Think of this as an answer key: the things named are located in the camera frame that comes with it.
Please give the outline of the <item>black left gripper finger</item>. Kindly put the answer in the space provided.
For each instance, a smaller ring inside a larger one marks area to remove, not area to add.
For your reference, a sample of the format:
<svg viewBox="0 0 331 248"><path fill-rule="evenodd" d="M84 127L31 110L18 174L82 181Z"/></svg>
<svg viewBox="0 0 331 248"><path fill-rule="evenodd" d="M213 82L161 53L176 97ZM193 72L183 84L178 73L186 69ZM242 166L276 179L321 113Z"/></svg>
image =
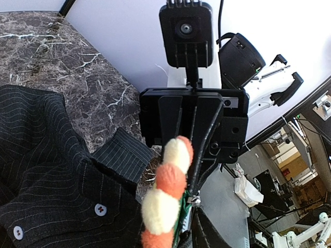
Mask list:
<svg viewBox="0 0 331 248"><path fill-rule="evenodd" d="M191 231L195 248L231 248L201 208L194 211Z"/></svg>

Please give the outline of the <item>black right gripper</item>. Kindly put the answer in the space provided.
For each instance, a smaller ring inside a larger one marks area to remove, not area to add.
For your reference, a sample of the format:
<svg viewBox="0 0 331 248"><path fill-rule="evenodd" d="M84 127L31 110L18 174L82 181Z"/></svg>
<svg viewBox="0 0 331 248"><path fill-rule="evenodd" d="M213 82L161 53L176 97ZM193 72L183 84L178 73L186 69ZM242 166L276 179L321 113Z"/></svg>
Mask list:
<svg viewBox="0 0 331 248"><path fill-rule="evenodd" d="M238 89L148 88L140 94L140 126L146 145L162 146L178 135L191 140L187 191L195 195L203 160L236 162L246 139L249 97Z"/></svg>

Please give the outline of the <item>dark pinstriped garment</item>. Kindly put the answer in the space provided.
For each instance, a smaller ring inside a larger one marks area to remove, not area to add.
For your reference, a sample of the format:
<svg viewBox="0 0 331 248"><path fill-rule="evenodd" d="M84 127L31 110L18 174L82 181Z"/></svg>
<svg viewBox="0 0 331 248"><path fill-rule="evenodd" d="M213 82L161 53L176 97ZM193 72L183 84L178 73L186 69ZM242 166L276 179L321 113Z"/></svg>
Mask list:
<svg viewBox="0 0 331 248"><path fill-rule="evenodd" d="M1 247L140 247L152 151L123 129L90 153L61 94L1 87Z"/></svg>

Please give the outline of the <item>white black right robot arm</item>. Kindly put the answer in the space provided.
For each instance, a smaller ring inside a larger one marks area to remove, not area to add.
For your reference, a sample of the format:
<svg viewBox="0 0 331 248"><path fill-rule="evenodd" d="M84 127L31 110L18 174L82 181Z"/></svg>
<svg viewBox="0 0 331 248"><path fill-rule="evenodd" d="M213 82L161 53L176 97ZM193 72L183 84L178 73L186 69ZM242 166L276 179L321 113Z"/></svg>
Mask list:
<svg viewBox="0 0 331 248"><path fill-rule="evenodd" d="M243 35L226 33L219 41L220 89L149 88L140 94L141 133L147 146L165 146L179 135L192 142L190 195L218 164L237 161L250 117L283 105L303 83L282 55L267 66Z"/></svg>

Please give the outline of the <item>black right frame post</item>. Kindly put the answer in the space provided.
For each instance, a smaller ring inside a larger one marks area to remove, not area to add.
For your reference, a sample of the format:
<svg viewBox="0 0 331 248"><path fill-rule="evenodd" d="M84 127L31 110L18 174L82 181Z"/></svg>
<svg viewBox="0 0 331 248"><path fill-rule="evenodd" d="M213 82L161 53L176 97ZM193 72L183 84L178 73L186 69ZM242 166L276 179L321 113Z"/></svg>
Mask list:
<svg viewBox="0 0 331 248"><path fill-rule="evenodd" d="M59 10L59 15L65 17L70 11L71 7L74 5L76 0L65 0L62 7Z"/></svg>

